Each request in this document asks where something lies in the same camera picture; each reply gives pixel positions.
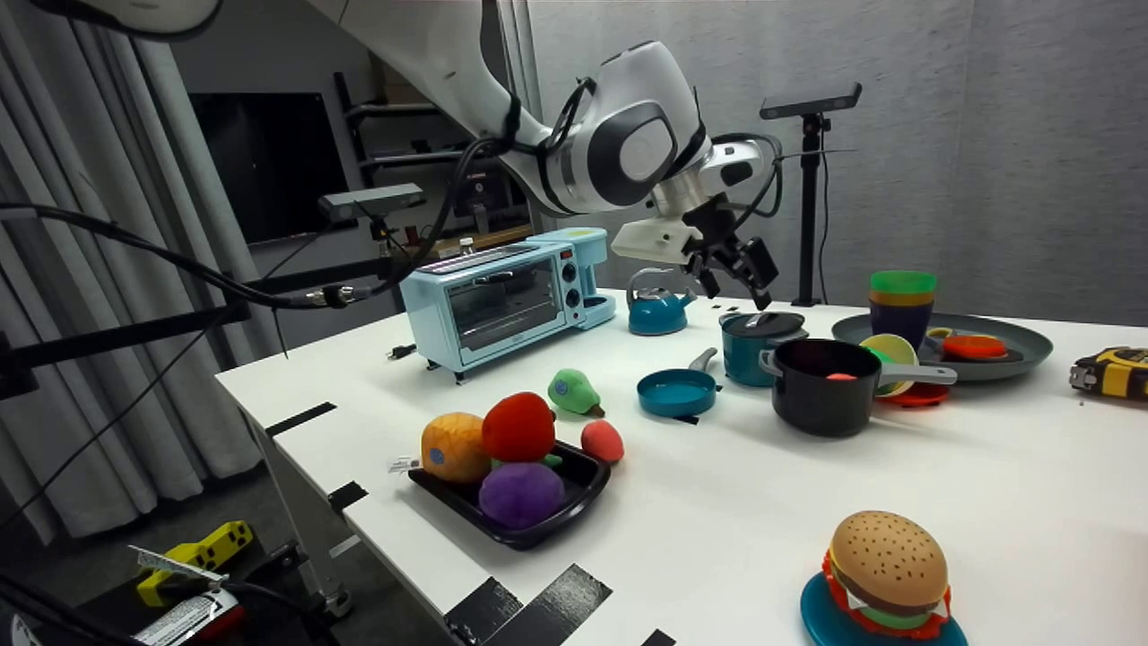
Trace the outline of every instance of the hamburger bun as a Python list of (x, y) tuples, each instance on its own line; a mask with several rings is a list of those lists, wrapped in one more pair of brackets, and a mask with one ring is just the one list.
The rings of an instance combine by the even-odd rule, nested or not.
[(831, 531), (835, 579), (885, 615), (930, 615), (947, 591), (936, 538), (907, 515), (863, 509)]

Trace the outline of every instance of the white table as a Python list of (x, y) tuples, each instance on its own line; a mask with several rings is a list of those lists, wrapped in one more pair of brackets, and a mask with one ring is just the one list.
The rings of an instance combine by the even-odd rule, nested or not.
[[(1017, 385), (962, 386), (930, 414), (875, 408), (864, 435), (824, 441), (788, 432), (768, 392), (724, 392), (705, 420), (653, 420), (634, 385), (720, 348), (731, 301), (690, 304), (672, 336), (632, 336), (623, 301), (611, 325), (505, 358), (457, 385), (409, 346), (391, 316), (222, 372), (222, 386), (263, 422), (315, 402), (336, 408), (277, 441), (334, 493), (369, 496), (350, 521), (436, 605), (454, 611), (486, 579), (535, 598), (571, 563), (614, 596), (571, 641), (644, 641), (653, 627), (700, 646), (808, 641), (802, 587), (817, 574), (831, 529), (855, 509), (898, 509), (925, 525), (950, 560), (955, 616), (989, 646), (1148, 641), (1148, 404), (1080, 399), (1069, 365), (1104, 346), (1148, 346), (1140, 325), (1017, 318), (1055, 341), (1055, 354)], [(802, 310), (815, 336), (859, 310)], [(604, 392), (629, 460), (577, 529), (535, 551), (495, 545), (399, 462), (420, 456), (436, 414), (487, 414), (511, 392), (538, 392), (577, 365)], [(561, 420), (577, 444), (582, 422)]]

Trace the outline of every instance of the black pot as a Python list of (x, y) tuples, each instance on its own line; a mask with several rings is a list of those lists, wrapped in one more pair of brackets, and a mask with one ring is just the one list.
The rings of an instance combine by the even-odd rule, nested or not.
[(955, 385), (945, 365), (885, 365), (863, 346), (788, 341), (776, 348), (776, 414), (808, 435), (855, 438), (885, 379)]

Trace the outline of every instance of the oven window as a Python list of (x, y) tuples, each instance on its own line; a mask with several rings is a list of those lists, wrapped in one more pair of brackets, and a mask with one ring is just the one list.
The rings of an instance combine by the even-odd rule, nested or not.
[(548, 262), (460, 285), (449, 299), (460, 341), (469, 350), (533, 331), (561, 312)]

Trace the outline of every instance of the green cup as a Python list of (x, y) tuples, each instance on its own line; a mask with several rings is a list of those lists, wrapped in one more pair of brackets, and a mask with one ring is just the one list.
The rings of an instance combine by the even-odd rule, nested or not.
[(869, 322), (871, 332), (901, 332), (921, 348), (936, 301), (936, 274), (879, 269), (869, 274)]

